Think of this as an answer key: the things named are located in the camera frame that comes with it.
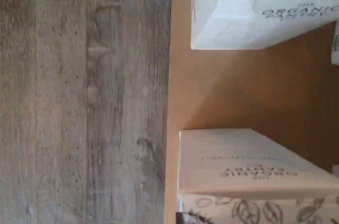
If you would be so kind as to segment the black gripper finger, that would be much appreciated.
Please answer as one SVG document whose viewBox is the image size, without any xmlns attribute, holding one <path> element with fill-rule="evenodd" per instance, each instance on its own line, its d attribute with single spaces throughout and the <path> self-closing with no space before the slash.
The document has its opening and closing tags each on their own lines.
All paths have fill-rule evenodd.
<svg viewBox="0 0 339 224">
<path fill-rule="evenodd" d="M 176 224 L 212 224 L 212 220 L 192 210 L 188 212 L 177 212 Z"/>
</svg>

